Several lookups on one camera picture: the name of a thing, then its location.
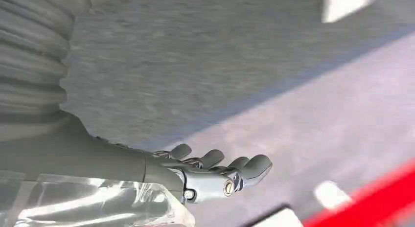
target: bolt head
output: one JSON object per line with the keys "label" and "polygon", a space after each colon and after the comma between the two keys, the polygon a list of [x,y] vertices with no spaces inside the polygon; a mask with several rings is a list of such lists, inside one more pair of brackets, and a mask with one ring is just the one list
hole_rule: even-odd
{"label": "bolt head", "polygon": [[183,197],[185,198],[185,199],[188,199],[188,200],[190,200],[190,199],[193,199],[194,198],[194,195],[195,195],[195,193],[194,193],[194,191],[193,190],[185,190],[184,191],[184,194],[183,194]]}

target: gray carpet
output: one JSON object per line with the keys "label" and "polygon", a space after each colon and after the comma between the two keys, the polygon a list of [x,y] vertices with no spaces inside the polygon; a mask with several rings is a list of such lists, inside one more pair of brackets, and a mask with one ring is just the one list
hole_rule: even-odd
{"label": "gray carpet", "polygon": [[378,5],[336,24],[320,10],[321,0],[111,2],[77,22],[63,108],[93,135],[152,150],[401,26]]}

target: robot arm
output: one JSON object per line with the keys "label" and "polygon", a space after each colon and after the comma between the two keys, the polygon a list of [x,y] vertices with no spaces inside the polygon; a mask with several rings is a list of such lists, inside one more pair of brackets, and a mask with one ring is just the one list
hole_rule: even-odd
{"label": "robot arm", "polygon": [[[61,60],[70,50],[75,18],[105,1],[0,0],[0,180],[18,174],[28,185],[16,186],[14,195],[0,193],[0,226],[27,212],[22,203],[30,202],[37,185],[51,182],[45,177],[156,183],[182,203],[197,203],[256,185],[271,169],[264,155],[222,167],[216,166],[224,158],[218,150],[181,160],[191,152],[186,145],[155,153],[114,145],[89,135],[79,118],[59,109],[66,100]],[[2,223],[8,208],[16,214]]]}

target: red object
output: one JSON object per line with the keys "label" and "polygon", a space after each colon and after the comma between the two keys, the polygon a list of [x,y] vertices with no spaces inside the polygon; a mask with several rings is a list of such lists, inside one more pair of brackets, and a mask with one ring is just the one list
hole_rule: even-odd
{"label": "red object", "polygon": [[379,227],[407,214],[415,204],[415,161],[353,196],[336,212],[324,212],[305,227]]}

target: plastic wrap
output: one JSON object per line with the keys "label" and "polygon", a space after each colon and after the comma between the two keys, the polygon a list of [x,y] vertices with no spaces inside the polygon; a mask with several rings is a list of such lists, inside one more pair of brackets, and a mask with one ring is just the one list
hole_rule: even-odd
{"label": "plastic wrap", "polygon": [[0,189],[8,190],[0,193],[0,200],[4,195],[8,200],[0,203],[4,227],[193,227],[195,222],[161,184],[56,175],[0,181]]}

